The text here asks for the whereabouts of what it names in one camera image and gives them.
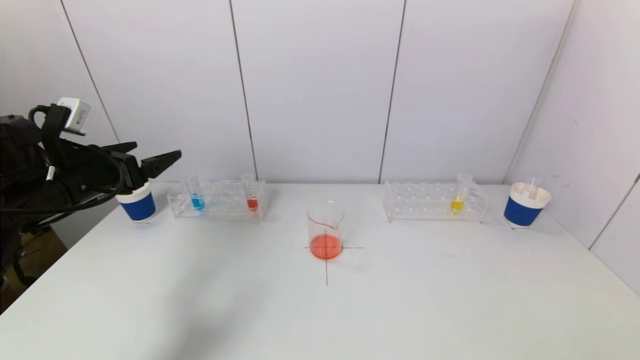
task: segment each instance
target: floor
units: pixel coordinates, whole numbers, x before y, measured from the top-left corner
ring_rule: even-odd
[[[20,260],[20,265],[26,276],[39,277],[67,252],[53,230],[38,236],[23,236],[22,245],[26,256]],[[13,267],[4,276],[9,280],[9,287],[0,295],[0,314],[26,290],[18,281]]]

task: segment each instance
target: test tube with yellow liquid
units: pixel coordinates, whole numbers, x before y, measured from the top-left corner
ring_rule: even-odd
[[[458,174],[456,193],[451,199],[451,212],[453,212],[454,215],[461,213],[465,208],[465,199],[469,194],[471,180],[473,180],[473,177],[469,174]]]

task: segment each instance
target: white wall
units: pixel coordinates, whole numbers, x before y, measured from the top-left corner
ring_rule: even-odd
[[[64,0],[120,141],[182,150],[160,180],[253,172],[228,0]]]
[[[640,185],[624,201],[591,251],[640,295]]]
[[[408,1],[381,179],[501,183],[572,4]]]
[[[36,105],[77,97],[92,106],[86,136],[64,134],[79,143],[109,145],[116,136],[77,48],[62,6],[57,1],[0,2],[0,114],[27,116]],[[41,124],[42,115],[36,116]],[[53,227],[67,247],[73,246],[115,201],[80,211]]]
[[[640,1],[580,0],[508,175],[543,179],[548,213],[590,246],[640,172]]]
[[[259,178],[376,183],[403,0],[232,0]]]

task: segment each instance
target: test tube with red liquid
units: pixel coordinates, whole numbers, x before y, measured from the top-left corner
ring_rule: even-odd
[[[249,210],[258,211],[258,182],[255,180],[253,174],[244,174],[240,177],[242,185],[244,187],[244,194],[246,195],[246,204]]]

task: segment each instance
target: test tube rack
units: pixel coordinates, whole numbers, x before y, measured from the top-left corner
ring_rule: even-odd
[[[266,182],[257,181],[258,208],[252,211],[240,181],[200,181],[204,208],[194,207],[184,184],[176,184],[167,198],[175,218],[208,218],[219,221],[260,221],[269,205]]]
[[[386,181],[383,205],[392,220],[457,220],[482,222],[489,208],[489,195],[471,182],[462,211],[454,214],[451,200],[456,183]]]

